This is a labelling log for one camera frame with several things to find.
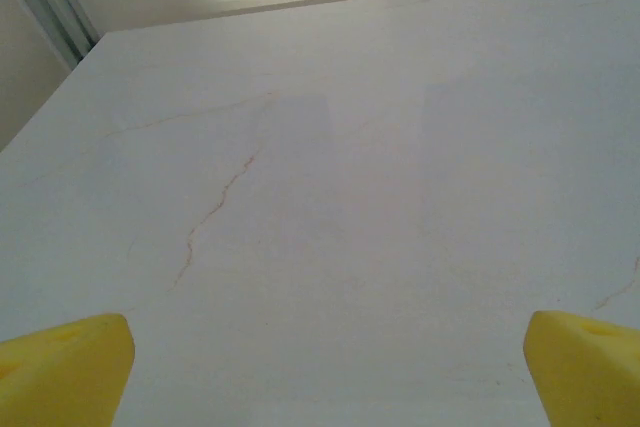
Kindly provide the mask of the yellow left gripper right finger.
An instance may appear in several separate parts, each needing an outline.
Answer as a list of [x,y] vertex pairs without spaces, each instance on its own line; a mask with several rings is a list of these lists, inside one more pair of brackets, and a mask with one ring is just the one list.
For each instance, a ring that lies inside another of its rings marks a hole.
[[550,427],[640,427],[640,330],[537,311],[523,352]]

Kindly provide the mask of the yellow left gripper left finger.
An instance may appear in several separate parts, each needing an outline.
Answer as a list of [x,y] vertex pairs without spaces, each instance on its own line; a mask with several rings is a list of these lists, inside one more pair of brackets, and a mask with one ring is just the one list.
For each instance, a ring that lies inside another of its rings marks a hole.
[[111,427],[134,358],[116,313],[0,342],[0,427]]

